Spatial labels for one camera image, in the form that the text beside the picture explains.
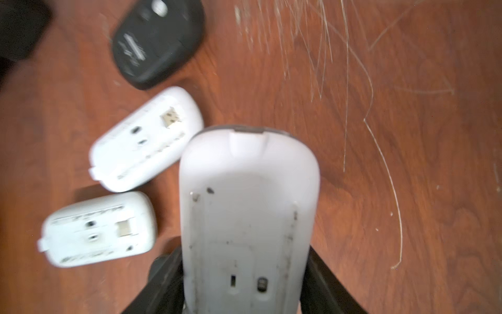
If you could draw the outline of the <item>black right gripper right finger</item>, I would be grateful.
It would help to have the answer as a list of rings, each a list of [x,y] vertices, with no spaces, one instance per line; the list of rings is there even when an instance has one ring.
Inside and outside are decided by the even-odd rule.
[[[367,314],[345,289],[313,247],[303,278],[300,308],[302,313]]]

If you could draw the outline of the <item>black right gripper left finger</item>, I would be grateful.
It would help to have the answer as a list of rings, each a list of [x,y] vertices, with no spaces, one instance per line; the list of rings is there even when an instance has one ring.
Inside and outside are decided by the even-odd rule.
[[[182,249],[156,258],[150,266],[145,287],[124,313],[182,313],[184,285]]]

